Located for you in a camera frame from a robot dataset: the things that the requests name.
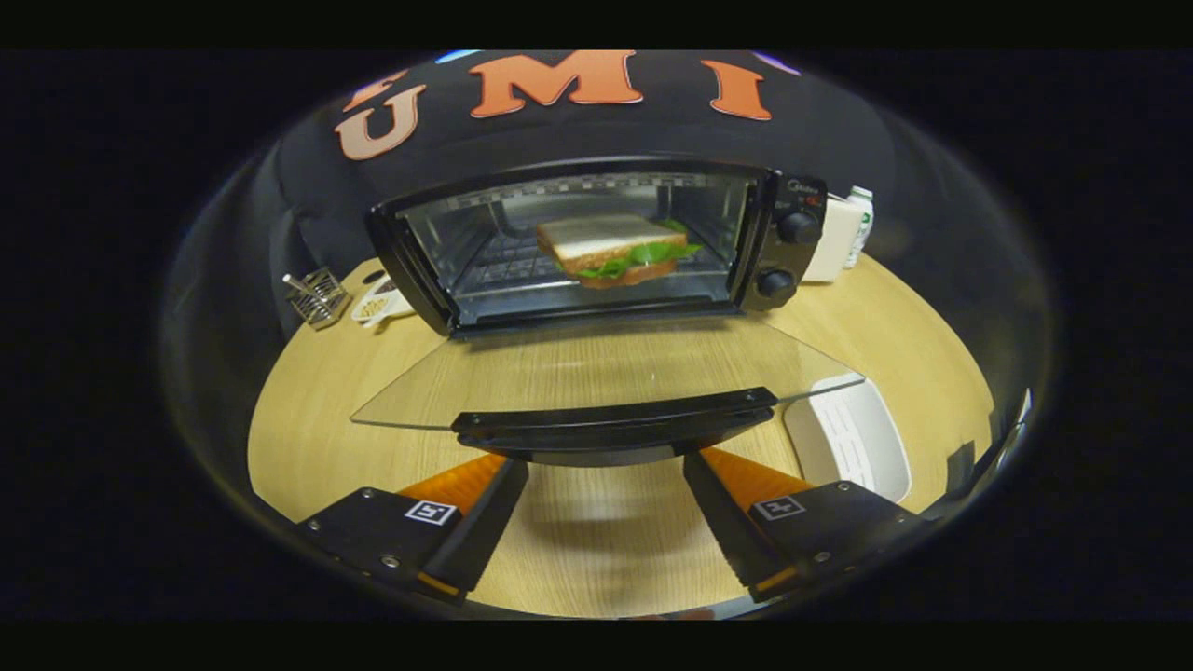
control panel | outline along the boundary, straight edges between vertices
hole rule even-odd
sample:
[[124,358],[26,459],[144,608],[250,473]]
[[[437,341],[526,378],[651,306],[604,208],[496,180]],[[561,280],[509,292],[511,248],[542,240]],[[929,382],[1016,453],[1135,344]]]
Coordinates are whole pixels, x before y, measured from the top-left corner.
[[764,232],[741,308],[765,310],[791,300],[816,252],[828,208],[821,179],[778,174],[774,208]]

sandwich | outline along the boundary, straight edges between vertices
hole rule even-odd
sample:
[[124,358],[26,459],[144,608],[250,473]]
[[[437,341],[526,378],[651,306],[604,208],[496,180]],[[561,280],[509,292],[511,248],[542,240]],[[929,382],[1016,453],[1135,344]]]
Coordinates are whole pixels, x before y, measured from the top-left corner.
[[538,248],[569,278],[592,289],[632,287],[675,271],[679,259],[694,254],[687,228],[667,220],[624,215],[562,218],[540,223]]

oven knob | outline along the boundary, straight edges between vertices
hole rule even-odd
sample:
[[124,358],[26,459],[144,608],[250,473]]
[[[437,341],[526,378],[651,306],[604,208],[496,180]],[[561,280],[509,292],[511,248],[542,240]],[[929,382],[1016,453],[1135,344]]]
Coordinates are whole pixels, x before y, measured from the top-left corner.
[[779,221],[779,238],[784,242],[815,245],[820,236],[820,221],[808,213],[792,213]]
[[784,294],[795,294],[796,290],[796,278],[791,276],[790,272],[785,270],[772,270],[764,272],[758,278],[758,293],[762,294],[767,298],[784,297]]

wooden table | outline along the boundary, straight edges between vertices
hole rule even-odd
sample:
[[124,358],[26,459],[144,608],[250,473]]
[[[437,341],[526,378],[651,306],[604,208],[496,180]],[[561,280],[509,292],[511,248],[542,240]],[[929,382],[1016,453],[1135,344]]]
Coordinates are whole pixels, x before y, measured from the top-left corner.
[[[365,261],[344,282],[359,300]],[[990,445],[994,407],[977,363],[919,295],[869,257],[833,284],[802,285],[767,324],[872,380],[907,448],[920,512],[945,491],[946,458]],[[444,343],[418,315],[365,330],[302,327],[274,364],[248,438],[254,492],[292,521],[359,487],[398,491],[482,455],[450,431],[350,417]],[[719,445],[799,475],[781,412]],[[470,599],[526,612],[626,617],[700,608],[746,590],[681,475],[681,460],[619,468],[531,464],[530,481]]]

oven door handle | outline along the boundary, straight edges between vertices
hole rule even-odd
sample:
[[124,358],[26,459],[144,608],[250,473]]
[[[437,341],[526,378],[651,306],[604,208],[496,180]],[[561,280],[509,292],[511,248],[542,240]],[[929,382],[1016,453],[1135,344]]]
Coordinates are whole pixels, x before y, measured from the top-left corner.
[[774,417],[766,387],[619,406],[464,412],[451,425],[460,444],[552,466],[629,466],[723,443]]

